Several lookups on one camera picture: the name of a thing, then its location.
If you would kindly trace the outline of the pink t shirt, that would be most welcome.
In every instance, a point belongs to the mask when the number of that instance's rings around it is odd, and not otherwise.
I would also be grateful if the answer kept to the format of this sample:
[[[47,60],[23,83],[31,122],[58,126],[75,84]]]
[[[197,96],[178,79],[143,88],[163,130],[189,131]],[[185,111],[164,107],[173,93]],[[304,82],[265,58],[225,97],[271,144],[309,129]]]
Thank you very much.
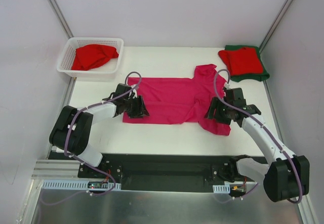
[[[198,123],[215,135],[228,136],[230,126],[205,117],[213,97],[224,96],[226,80],[217,74],[214,64],[195,67],[193,78],[129,77],[128,85],[139,84],[149,116],[131,119],[123,115],[123,123],[176,125]]]

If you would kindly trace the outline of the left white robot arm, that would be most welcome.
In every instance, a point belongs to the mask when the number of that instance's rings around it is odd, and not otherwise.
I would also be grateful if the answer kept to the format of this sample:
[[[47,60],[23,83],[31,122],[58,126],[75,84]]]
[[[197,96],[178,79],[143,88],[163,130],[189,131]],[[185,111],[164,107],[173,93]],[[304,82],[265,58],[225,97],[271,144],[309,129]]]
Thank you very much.
[[[50,133],[51,145],[64,151],[68,157],[76,157],[90,165],[89,171],[97,178],[107,172],[103,155],[89,143],[91,127],[101,121],[126,114],[131,119],[149,116],[143,97],[137,94],[137,85],[118,84],[109,97],[84,108],[67,105]]]

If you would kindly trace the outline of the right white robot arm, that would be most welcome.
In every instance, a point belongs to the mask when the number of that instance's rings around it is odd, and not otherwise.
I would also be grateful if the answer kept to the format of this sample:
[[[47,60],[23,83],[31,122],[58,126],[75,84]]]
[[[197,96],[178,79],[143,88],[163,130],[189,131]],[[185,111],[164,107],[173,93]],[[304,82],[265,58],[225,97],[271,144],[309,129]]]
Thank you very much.
[[[206,118],[223,125],[237,123],[252,138],[267,163],[258,163],[247,155],[232,157],[218,171],[220,178],[234,182],[247,177],[262,184],[272,202],[301,203],[303,196],[309,193],[308,159],[295,154],[274,136],[258,107],[246,103],[241,88],[224,92],[223,98],[213,97]]]

